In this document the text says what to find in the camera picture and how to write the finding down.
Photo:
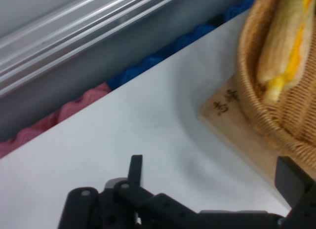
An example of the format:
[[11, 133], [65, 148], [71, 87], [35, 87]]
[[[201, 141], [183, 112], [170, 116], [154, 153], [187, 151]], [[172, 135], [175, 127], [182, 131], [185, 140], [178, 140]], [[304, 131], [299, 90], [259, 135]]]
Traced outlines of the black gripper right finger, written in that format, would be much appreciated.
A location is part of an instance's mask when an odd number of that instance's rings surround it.
[[281, 219], [281, 229], [314, 229], [316, 227], [316, 181], [287, 156], [276, 163], [275, 187], [290, 206]]

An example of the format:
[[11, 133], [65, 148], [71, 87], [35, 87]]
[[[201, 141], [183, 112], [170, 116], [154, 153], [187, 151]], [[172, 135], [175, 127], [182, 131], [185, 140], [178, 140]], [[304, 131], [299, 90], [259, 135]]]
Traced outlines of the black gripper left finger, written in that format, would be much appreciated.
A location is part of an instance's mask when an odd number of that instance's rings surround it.
[[109, 182], [102, 192], [69, 192], [60, 229], [197, 229], [199, 215], [171, 197], [141, 187], [142, 155], [131, 157], [126, 178]]

